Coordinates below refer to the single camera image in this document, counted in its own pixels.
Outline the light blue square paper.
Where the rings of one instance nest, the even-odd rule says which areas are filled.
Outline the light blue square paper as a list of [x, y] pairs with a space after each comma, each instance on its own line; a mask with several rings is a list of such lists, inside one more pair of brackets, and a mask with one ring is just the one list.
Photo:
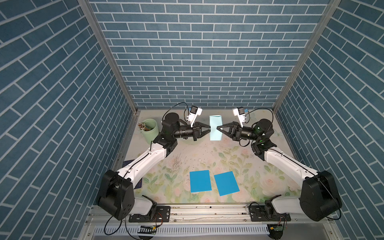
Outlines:
[[223, 124], [221, 115], [213, 115], [210, 116], [210, 140], [211, 141], [221, 141], [222, 140], [222, 132], [220, 132], [217, 127]]

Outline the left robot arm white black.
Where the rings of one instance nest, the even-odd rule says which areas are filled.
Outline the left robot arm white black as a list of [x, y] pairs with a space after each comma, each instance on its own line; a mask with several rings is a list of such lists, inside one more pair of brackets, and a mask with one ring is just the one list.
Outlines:
[[177, 113], [167, 113], [162, 120], [162, 131], [139, 157], [118, 171], [108, 170], [102, 177], [97, 204], [118, 221], [128, 215], [137, 215], [144, 222], [152, 221], [157, 203], [146, 197], [135, 197], [134, 188], [143, 176], [165, 159], [177, 146], [178, 139], [202, 138], [211, 131], [209, 125], [196, 121], [202, 109], [191, 108], [186, 121]]

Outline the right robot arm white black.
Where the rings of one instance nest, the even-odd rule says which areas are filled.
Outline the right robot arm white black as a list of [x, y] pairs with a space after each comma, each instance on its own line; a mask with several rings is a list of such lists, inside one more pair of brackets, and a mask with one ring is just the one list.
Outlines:
[[251, 127], [231, 122], [218, 126], [217, 130], [234, 141], [249, 140], [257, 157], [277, 167], [300, 187], [298, 197], [275, 196], [266, 200], [267, 219], [283, 214], [301, 214], [318, 222], [341, 211], [343, 204], [334, 176], [328, 171], [319, 172], [305, 166], [279, 149], [270, 139], [274, 133], [270, 120], [261, 119]]

